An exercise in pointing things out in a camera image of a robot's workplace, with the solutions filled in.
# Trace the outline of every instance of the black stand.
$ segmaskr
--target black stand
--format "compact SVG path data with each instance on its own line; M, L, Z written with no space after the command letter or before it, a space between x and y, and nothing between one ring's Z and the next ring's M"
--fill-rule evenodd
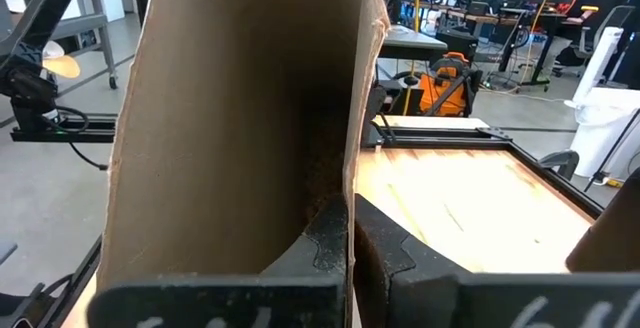
M513 32L513 34L511 34L509 40L505 43L506 46L502 50L502 57L500 58L500 66L498 66L498 72L505 72L507 70L509 60L511 59L511 55L513 54L513 49L518 42L518 31L524 26L523 19L525 19L525 15L521 14L518 18L518 22L516 22L516 30Z
M547 30L547 41L544 43L544 47L542 48L542 53L540 53L540 58L538 58L538 63L536 63L536 68L533 71L533 75L531 76L530 81L522 82L521 86L536 86L536 85L546 85L549 84L550 81L548 79L538 80L540 77L540 72L542 72L542 68L544 66L544 61L547 58L547 54L549 54L549 49L551 48L551 44L553 43L553 39L556 36L556 31L558 30L558 20L560 17L554 17L551 19L551 26Z
M624 130L622 131L622 133L620 134L620 136L618 137L616 142L613 144L613 147L611 147L611 149L609 150L609 153L607 153L607 156L604 158L604 160L600 164L600 167L598 168L598 170L593 174L593 177L591 177L591 179L589 179L589 183L587 184L587 186L584 189L585 193L587 191L589 191L589 189L591 188L591 186L593 185L593 183L596 180L600 181L600 182L604 180L604 178L605 178L604 171L603 171L604 167L607 165L607 163L609 163L609 160L611 159L611 156L613 156L613 153L620 146L620 143L622 142L622 139L627 135L627 132L631 129L631 127L635 123L636 119L638 118L638 115L640 115L640 109L636 109L636 112L633 114L633 117L631 118L631 120L629 121L627 126L624 127Z

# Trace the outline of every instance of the black desk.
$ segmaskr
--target black desk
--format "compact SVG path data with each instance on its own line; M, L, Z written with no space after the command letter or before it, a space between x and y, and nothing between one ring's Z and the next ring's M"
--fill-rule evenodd
M523 25L532 25L532 19L535 17L535 12L529 11L531 14L526 14L527 11L524 9L514 9L514 8L502 8L503 12L508 14L517 14L520 19L518 20L518 26L521 27ZM542 72L544 61L547 58L547 54L549 53L549 49L551 48L551 44L553 43L553 38L556 36L556 32L558 30L558 26L561 22L563 22L567 18L566 15L560 13L542 13L538 18L538 24L547 30L547 41L544 43L544 47L542 48L542 52L540 53L540 57L538 58L538 62L533 70L533 75L531 76L531 80L524 81L520 85L521 86L537 86L537 85L547 85L550 83L548 79L538 80L540 77L540 72ZM502 50L502 59L500 61L500 67L498 68L499 72L504 72L507 70L507 66L509 65L509 60L511 59L511 55L513 54L513 49L516 46L516 40L518 35L512 34L509 41L506 43L506 46Z

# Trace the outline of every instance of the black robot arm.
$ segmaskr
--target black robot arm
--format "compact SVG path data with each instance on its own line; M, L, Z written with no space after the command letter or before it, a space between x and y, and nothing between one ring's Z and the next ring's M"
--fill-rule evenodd
M82 112L58 106L55 85L41 78L44 47L71 1L32 0L16 29L0 42L0 94L11 98L18 123L12 133L15 141L93 141L79 135L95 131L96 124L108 131L106 136L101 134L100 142L113 139L115 117L93 121ZM79 118L61 114L65 111Z

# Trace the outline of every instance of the cable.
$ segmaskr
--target cable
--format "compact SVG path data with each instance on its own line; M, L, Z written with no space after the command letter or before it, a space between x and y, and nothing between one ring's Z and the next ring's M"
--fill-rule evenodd
M64 133L82 133L84 131L87 130L87 128L89 128L89 117L83 113L82 111L79 111L75 108L69 108L69 107L64 107L64 106L56 106L56 109L60 112L67 112L67 113L71 113L74 115L79 116L80 118L82 118L82 127L78 128L78 129L67 129L64 128L62 126L60 126L58 123L52 121L51 119L42 117L42 120L51 128L60 131L60 132L64 132Z
M631 174L631 164L636 158L638 158L638 156L640 156L640 152L634 154L633 157L631 157L631 160L629 161L629 165L627 166L627 173Z
M502 49L500 49L499 53L500 56L502 56L502 54L504 53L504 50L507 48L507 44L510 44L511 42L511 37L515 34L515 32L517 32L519 30L518 27L518 23L520 22L520 20L522 19L522 16L525 14L525 12L521 12L520 15L518 16L518 19L516 21L516 24L513 25L513 29L511 30L511 33L509 33L509 36L507 37L506 43L502 46ZM490 77L495 71L496 71L496 66L500 65L500 61L497 61L493 64L493 68L492 70L489 71L489 73L487 73L487 78Z
M71 279L73 278L73 274L67 274L66 276L58 279L57 281L51 283L51 285L49 285L47 288L45 288L41 294L43 295L47 295L50 296L53 292L55 292L56 290L58 290L58 288L62 287L62 285L64 284L68 284L71 283Z
M380 114L380 118L382 118L382 122L384 122L384 127L387 128L387 130L389 131L389 134L391 134L391 141L395 144L398 141L398 137L396 137L396 133L391 128L391 125L389 124L389 121L387 121L387 117L384 115L384 113L380 112L379 114Z
M536 13L536 18L533 20L533 25L531 25L531 31L533 32L536 29L536 25L538 24L538 19L540 19L540 15L542 14L542 10L544 9L544 5L547 4L547 0L542 0L540 7L538 8L538 12ZM529 43L529 52L527 53L527 62L531 59L531 48L533 47L533 42ZM520 84L524 83L524 79L529 72L529 65L527 64L524 69L524 74L520 80Z
M515 73L516 65L518 64L518 50L514 49L513 53L515 53L516 58L513 60L513 64L511 64L511 73L509 73L509 78L507 78L508 81L512 81L513 73Z
M553 103L564 103L565 102L565 99L548 99L548 98L530 96L530 95L526 95L526 94L512 94L512 92L514 92L516 89L518 89L518 88L510 89L510 90L504 91L504 92L499 92L499 91L495 91L493 89L488 89L486 87L481 87L480 91L481 92L487 92L487 93L508 95L510 97L513 97L513 98L528 98L528 99L539 100L539 101L543 101L543 102L553 102Z
M380 64L376 62L376 82L375 85L380 84Z
M420 0L416 0L415 2L415 14L414 14L414 22L413 22L413 30L416 33L420 33L420 25L422 24L422 22L420 22L420 17L418 14L418 11L420 10ZM411 76L413 76L413 73L415 73L415 60L411 60ZM411 100L411 87L407 87L406 89L407 94L406 94L406 98L404 101L404 109L402 110L402 115L406 116L407 112L409 111L409 101Z
M80 152L78 150L78 148L75 146L75 144L69 142L69 145L71 146L71 149L73 149L74 152L76 152L76 154L78 155L78 157L82 158L83 161L89 163L90 165L98 168L98 170L100 171L106 171L107 169L109 169L109 166L106 164L99 164L96 163L94 161L92 161L91 159L89 159L87 156L85 156L84 154L82 154L82 152Z
M384 130L382 128L380 128L380 125L374 121L371 121L371 125L376 129L376 132L378 132L378 134L380 134L380 136L382 137L382 139L384 139L385 142L389 143L389 136L387 135L387 133L384 132Z

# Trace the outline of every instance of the person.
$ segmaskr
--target person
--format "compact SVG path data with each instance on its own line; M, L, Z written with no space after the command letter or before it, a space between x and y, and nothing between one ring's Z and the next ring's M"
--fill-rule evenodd
M584 59L578 58L575 54L571 44L579 44L580 37L582 35L581 26L589 19L595 11L583 10L585 6L597 6L598 0L573 0L570 4L560 5L558 11L567 15L567 22L573 24L562 24L557 32L556 36L564 38L564 42L568 42L568 46L565 47L556 60L561 66L580 66L584 63Z

